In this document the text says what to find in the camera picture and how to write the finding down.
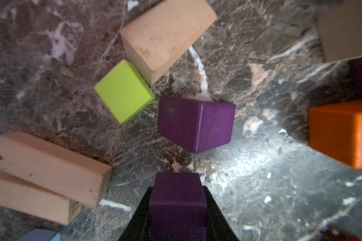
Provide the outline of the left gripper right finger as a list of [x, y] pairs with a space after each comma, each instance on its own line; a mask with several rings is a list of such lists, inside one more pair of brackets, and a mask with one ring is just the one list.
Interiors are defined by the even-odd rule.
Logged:
[[207, 241], [239, 241], [226, 221], [207, 186], [203, 186], [207, 200]]

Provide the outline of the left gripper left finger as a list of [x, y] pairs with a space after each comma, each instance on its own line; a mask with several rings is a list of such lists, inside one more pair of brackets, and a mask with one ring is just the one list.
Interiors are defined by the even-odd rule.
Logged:
[[151, 192], [152, 187], [149, 187], [118, 241], [149, 241], [149, 200]]

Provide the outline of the purple cube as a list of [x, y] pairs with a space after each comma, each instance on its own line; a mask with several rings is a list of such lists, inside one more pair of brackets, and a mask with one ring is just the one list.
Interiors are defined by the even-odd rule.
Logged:
[[149, 200], [151, 241], [205, 241], [207, 200], [197, 173], [158, 173]]

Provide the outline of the purple bricks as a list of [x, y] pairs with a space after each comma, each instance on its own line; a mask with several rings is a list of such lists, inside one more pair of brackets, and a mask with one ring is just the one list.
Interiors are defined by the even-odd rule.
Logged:
[[163, 96], [158, 133], [193, 154], [230, 143], [236, 105]]

